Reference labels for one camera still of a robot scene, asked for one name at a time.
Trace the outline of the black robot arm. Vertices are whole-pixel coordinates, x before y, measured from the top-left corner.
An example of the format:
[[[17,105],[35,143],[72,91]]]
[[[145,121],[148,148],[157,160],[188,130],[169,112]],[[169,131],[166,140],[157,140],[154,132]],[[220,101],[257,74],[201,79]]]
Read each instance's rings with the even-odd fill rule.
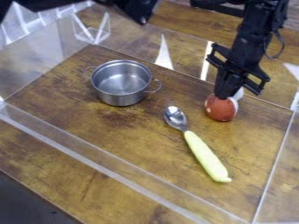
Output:
[[[242,21],[230,48],[213,43],[206,61],[217,68],[213,94],[230,97],[241,87],[258,95],[269,77],[258,67],[262,56],[276,59],[285,47],[278,29],[288,0],[246,0]]]

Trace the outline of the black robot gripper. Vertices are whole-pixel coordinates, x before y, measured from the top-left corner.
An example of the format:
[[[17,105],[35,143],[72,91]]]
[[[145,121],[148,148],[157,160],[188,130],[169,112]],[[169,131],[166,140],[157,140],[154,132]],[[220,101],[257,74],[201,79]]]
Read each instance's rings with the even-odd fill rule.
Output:
[[[210,45],[206,61],[217,68],[213,94],[220,99],[240,99],[242,87],[254,95],[261,94],[269,77],[258,67],[258,62],[269,40],[269,33],[238,30],[230,48],[217,43]]]

